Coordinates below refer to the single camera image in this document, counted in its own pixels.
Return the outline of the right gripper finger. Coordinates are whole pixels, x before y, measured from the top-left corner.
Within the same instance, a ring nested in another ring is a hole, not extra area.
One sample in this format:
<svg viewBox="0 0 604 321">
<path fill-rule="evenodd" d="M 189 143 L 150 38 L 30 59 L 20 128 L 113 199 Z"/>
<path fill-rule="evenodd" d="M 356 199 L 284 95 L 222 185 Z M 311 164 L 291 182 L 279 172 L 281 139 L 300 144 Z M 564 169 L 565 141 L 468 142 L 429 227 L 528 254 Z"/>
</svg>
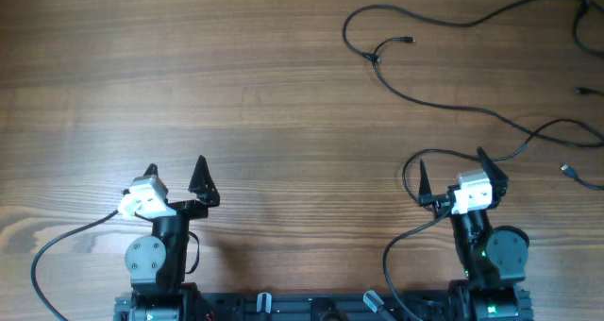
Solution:
<svg viewBox="0 0 604 321">
<path fill-rule="evenodd" d="M 418 202 L 420 206 L 433 206 L 435 204 L 435 197 L 431 191 L 427 169 L 423 160 L 420 160 L 420 185 Z"/>
<path fill-rule="evenodd" d="M 507 192 L 509 178 L 495 162 L 489 158 L 482 147 L 477 148 L 477 153 L 482 169 L 489 178 L 492 186 L 492 204 L 490 205 L 490 208 L 496 208 Z"/>
</svg>

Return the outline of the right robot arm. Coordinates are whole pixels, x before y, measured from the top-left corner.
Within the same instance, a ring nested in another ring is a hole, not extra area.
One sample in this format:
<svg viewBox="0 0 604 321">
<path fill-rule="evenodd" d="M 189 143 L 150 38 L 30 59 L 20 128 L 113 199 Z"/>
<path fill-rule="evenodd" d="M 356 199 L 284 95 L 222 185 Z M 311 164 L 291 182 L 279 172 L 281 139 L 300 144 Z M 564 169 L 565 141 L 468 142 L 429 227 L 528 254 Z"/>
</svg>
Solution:
<svg viewBox="0 0 604 321">
<path fill-rule="evenodd" d="M 481 168 L 459 173 L 444 194 L 431 191 L 428 173 L 420 163 L 419 204 L 437 217 L 448 218 L 466 279 L 449 283 L 452 320 L 532 320 L 530 293 L 518 284 L 526 279 L 529 237 L 513 226 L 493 227 L 488 211 L 508 190 L 508 176 L 482 148 Z"/>
</svg>

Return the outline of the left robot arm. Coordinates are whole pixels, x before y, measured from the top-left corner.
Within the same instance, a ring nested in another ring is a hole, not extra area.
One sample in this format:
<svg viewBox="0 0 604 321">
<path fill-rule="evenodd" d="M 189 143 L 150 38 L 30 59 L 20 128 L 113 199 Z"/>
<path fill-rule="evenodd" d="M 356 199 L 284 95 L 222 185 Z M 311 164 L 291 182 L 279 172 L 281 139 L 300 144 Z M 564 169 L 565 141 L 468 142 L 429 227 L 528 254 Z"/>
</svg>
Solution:
<svg viewBox="0 0 604 321">
<path fill-rule="evenodd" d="M 197 238 L 190 231 L 190 222 L 208 217 L 209 209 L 220 205 L 220 195 L 203 156 L 197 159 L 188 191 L 195 195 L 194 199 L 169 202 L 169 190 L 160 180 L 154 163 L 124 190 L 118 212 L 149 221 L 152 231 L 133 241 L 126 250 L 125 265 L 132 293 L 115 299 L 115 320 L 215 318 L 197 285 L 185 281 L 198 265 L 186 264 L 188 243 Z"/>
</svg>

